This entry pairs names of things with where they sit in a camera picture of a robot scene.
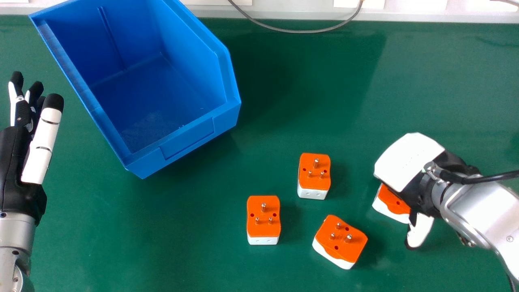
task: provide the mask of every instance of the robotic arm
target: robotic arm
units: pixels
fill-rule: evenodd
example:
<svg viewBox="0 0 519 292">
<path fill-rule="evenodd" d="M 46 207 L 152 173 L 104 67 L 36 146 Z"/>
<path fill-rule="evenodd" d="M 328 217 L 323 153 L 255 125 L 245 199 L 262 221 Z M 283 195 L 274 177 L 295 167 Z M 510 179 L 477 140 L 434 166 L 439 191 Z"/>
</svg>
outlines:
<svg viewBox="0 0 519 292">
<path fill-rule="evenodd" d="M 411 208 L 406 245 L 419 247 L 442 218 L 467 246 L 493 250 L 512 289 L 519 283 L 519 197 L 497 183 L 519 171 L 483 177 L 479 170 L 420 133 L 406 134 L 375 163 L 376 178 Z"/>
<path fill-rule="evenodd" d="M 0 292 L 29 292 L 34 232 L 45 213 L 42 183 L 63 112 L 63 98 L 41 96 L 34 83 L 22 94 L 23 76 L 8 84 L 10 127 L 0 131 Z"/>
</svg>

